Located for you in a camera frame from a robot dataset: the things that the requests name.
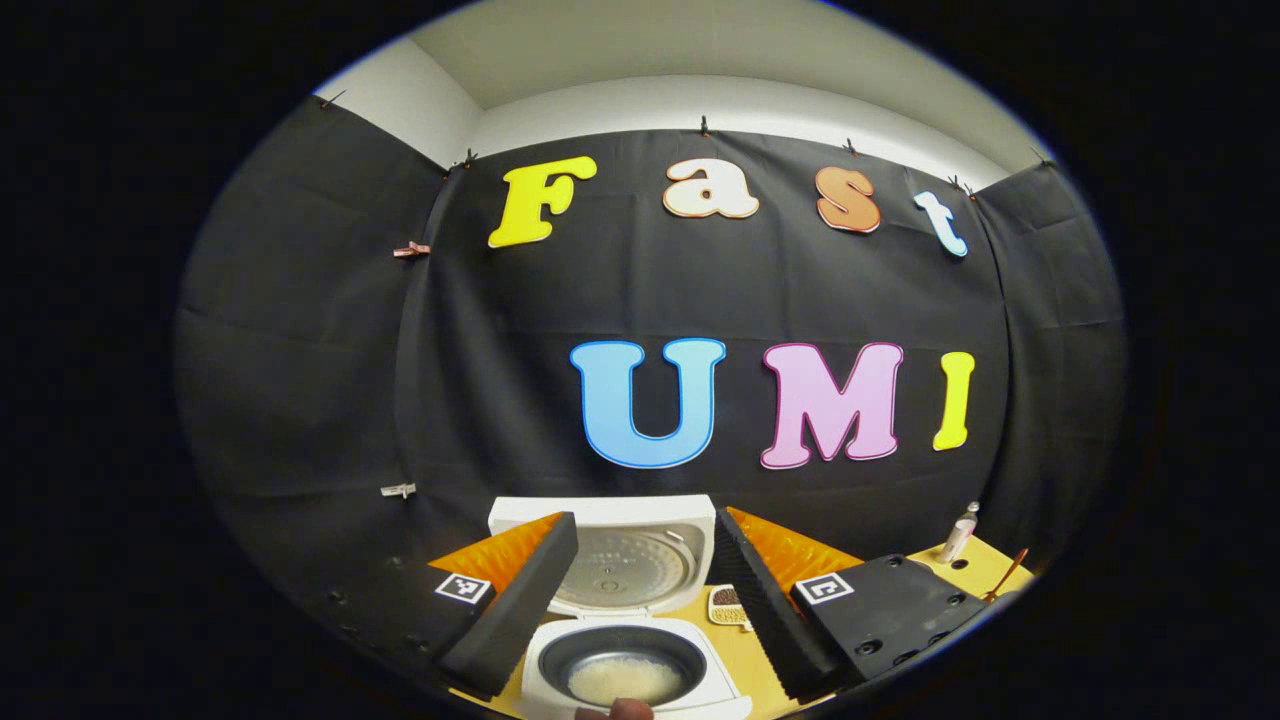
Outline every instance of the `rice cooker lid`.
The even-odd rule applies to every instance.
[[[579,618],[644,616],[701,592],[716,509],[708,496],[498,498],[490,514],[520,520],[572,511],[577,556],[548,610]]]
[[[582,528],[556,600],[584,618],[648,615],[698,577],[691,548],[671,528]]]

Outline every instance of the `wooden table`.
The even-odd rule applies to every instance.
[[[960,553],[960,560],[969,561],[963,569],[957,570],[951,568],[951,564],[938,562],[937,555],[941,550],[942,544],[938,544],[937,547],[922,550],[909,557],[924,562],[940,578],[978,597],[987,594],[987,591],[996,587],[996,583],[1000,582],[1000,578],[1005,575],[1005,571],[1012,564],[1012,559],[1006,557],[998,550],[977,537],[970,537],[969,542],[965,543],[964,552]],[[1025,568],[1018,568],[1009,580],[1005,582],[1004,587],[1000,588],[1000,594],[1021,588],[1032,578],[1033,575]],[[764,650],[760,647],[760,641],[755,633],[746,632],[736,625],[714,625],[707,619],[707,596],[710,593],[710,585],[704,587],[696,600],[680,610],[663,612],[658,618],[687,620],[707,633],[708,639],[716,647],[716,652],[724,662],[724,667],[728,670],[730,678],[733,679],[733,684],[737,685],[739,692],[751,696],[751,715],[748,716],[748,720],[772,720],[800,707],[800,703],[788,698],[782,691],[782,685],[773,674],[773,667],[764,656]],[[543,621],[548,623],[563,619],[561,615],[548,612]],[[516,700],[520,697],[520,679],[524,670],[525,659],[521,657],[502,694],[495,696],[490,702],[480,702],[467,694],[456,691],[452,692],[471,702],[484,705],[512,717],[524,717],[515,706]],[[829,697],[832,696],[808,705],[823,702]]]

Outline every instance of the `letter i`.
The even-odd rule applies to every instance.
[[[942,372],[947,375],[947,396],[942,406],[942,427],[933,436],[933,450],[951,450],[964,445],[969,430],[964,427],[969,411],[969,375],[973,373],[973,355],[947,352],[942,356]]]

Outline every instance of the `white rice cooker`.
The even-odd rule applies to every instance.
[[[744,720],[751,698],[739,693],[707,634],[685,620],[654,618],[692,602],[707,582],[716,529],[710,498],[499,497],[489,532],[559,511],[573,512],[579,550],[548,610],[572,619],[534,633],[517,702],[524,716],[572,720],[579,707],[608,712],[613,698],[600,693],[617,687],[620,697],[648,701],[654,720]],[[636,670],[652,674],[628,679]]]

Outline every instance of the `blue letter u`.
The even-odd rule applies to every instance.
[[[586,442],[625,468],[672,468],[698,457],[716,425],[716,364],[724,343],[701,337],[673,340],[662,356],[680,375],[680,425],[667,437],[636,432],[631,411],[631,369],[644,360],[639,345],[588,342],[568,354],[582,373],[582,427]]]

